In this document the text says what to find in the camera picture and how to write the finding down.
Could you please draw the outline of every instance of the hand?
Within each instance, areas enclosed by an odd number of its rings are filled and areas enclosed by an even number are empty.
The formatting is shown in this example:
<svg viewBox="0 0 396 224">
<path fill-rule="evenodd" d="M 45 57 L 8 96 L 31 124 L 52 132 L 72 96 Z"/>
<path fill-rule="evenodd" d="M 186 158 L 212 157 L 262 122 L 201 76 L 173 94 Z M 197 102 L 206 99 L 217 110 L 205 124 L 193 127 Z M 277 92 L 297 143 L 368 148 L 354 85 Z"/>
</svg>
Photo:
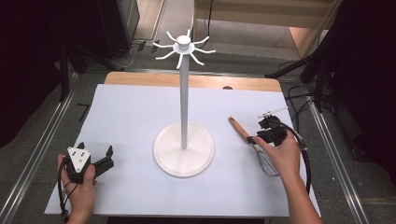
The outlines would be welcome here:
<svg viewBox="0 0 396 224">
<path fill-rule="evenodd" d="M 277 147 L 271 147 L 259 136 L 254 136 L 253 140 L 268 154 L 282 181 L 300 177 L 301 150 L 291 131 L 287 130 L 285 140 Z"/>
<path fill-rule="evenodd" d="M 58 169 L 63 159 L 64 155 L 61 154 L 58 156 Z M 96 180 L 94 180 L 94 177 L 95 167 L 93 165 L 89 165 L 84 174 L 83 183 L 81 185 L 77 185 L 76 189 L 69 197 L 72 211 L 67 223 L 87 223 L 90 219 L 95 203 L 94 186 L 96 185 Z M 70 182 L 65 169 L 62 170 L 61 179 L 66 187 L 66 194 L 69 195 L 75 188 L 76 184 Z"/>
</svg>

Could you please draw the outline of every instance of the white tabletop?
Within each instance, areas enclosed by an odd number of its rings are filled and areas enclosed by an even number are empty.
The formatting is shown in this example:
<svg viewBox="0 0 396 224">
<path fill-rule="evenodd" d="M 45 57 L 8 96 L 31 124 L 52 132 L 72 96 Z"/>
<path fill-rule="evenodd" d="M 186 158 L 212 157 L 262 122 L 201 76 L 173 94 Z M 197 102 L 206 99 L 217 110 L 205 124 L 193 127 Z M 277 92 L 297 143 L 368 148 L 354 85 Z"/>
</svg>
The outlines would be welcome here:
<svg viewBox="0 0 396 224">
<path fill-rule="evenodd" d="M 213 161 L 200 174 L 177 178 L 154 160 L 157 134 L 180 121 L 179 88 L 99 85 L 78 140 L 92 162 L 113 146 L 115 166 L 97 178 L 94 213 L 105 216 L 287 217 L 279 177 L 263 173 L 256 152 L 228 117 L 250 134 L 260 131 L 259 114 L 285 106 L 282 92 L 190 88 L 189 121 L 204 126 L 215 142 Z M 287 110 L 276 113 L 291 126 Z M 302 162 L 301 176 L 305 179 Z M 314 191 L 311 200 L 318 210 Z M 46 214 L 59 214 L 56 186 Z"/>
</svg>

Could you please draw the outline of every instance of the wooden handle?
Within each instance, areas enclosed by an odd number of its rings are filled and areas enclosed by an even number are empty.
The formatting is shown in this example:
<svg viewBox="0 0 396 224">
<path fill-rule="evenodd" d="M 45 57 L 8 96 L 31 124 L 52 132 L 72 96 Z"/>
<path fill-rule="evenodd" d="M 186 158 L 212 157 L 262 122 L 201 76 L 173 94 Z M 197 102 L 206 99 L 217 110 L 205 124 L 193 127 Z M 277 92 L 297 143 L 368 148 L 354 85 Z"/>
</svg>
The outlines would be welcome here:
<svg viewBox="0 0 396 224">
<path fill-rule="evenodd" d="M 241 137 L 244 139 L 244 141 L 247 141 L 247 138 L 249 137 L 248 133 L 245 131 L 244 128 L 236 121 L 233 117 L 229 117 L 228 121 L 233 125 L 235 130 L 241 135 Z"/>
</svg>

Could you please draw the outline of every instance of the metal floor strip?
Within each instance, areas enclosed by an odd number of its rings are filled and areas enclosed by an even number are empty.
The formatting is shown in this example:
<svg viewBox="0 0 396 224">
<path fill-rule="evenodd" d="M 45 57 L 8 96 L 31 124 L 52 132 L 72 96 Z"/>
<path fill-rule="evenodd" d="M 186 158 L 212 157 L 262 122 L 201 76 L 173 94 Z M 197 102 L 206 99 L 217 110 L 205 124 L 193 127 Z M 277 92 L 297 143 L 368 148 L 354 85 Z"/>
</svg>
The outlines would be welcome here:
<svg viewBox="0 0 396 224">
<path fill-rule="evenodd" d="M 55 112 L 53 113 L 49 121 L 49 124 L 47 125 L 45 131 L 41 135 L 40 140 L 35 146 L 35 150 L 33 151 L 29 161 L 26 163 L 16 184 L 12 188 L 12 191 L 10 192 L 7 201 L 0 213 L 0 223 L 11 223 L 12 218 L 14 218 L 15 213 L 17 212 L 17 209 L 23 199 L 23 196 L 28 190 L 29 185 L 33 180 L 33 177 L 35 176 L 35 172 L 47 152 L 50 141 L 56 130 L 58 129 L 62 118 L 64 117 L 64 113 L 67 110 L 71 99 L 73 98 L 75 87 L 78 83 L 79 75 L 77 73 L 74 73 L 70 80 L 70 92 L 64 99 L 64 101 L 62 103 L 59 103 L 56 107 Z"/>
<path fill-rule="evenodd" d="M 322 136 L 324 145 L 329 153 L 330 160 L 332 161 L 332 166 L 337 174 L 340 181 L 341 188 L 346 196 L 346 201 L 352 212 L 352 216 L 356 223 L 369 223 L 369 220 L 364 212 L 363 206 L 361 204 L 361 199 L 358 192 L 353 187 L 352 181 L 349 178 L 347 170 L 338 154 L 337 147 L 335 146 L 329 129 L 326 125 L 325 119 L 322 114 L 319 114 L 317 108 L 312 104 L 310 106 L 312 115 L 314 116 L 315 122 L 318 125 L 320 135 Z"/>
</svg>

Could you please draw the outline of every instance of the whisk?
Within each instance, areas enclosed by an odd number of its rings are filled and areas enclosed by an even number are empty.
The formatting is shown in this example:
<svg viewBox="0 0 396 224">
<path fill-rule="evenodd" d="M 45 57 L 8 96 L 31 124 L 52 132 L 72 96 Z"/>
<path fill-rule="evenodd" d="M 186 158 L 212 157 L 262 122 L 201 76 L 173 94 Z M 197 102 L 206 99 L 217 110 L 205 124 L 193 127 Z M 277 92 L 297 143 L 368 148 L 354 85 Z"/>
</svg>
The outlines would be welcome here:
<svg viewBox="0 0 396 224">
<path fill-rule="evenodd" d="M 249 137 L 249 135 L 244 130 L 244 128 L 242 128 L 242 126 L 233 117 L 229 117 L 228 121 L 231 122 L 231 124 L 233 125 L 235 130 L 239 133 L 239 135 L 241 135 L 243 140 L 245 142 L 248 142 L 247 138 Z M 269 176 L 279 176 L 279 173 L 276 171 L 273 164 L 271 163 L 271 160 L 268 157 L 268 154 L 262 148 L 256 147 L 255 145 L 252 145 L 252 144 L 250 144 L 250 145 L 254 148 L 254 150 L 256 150 L 257 157 L 259 158 L 260 167 L 262 168 L 264 173 Z"/>
</svg>

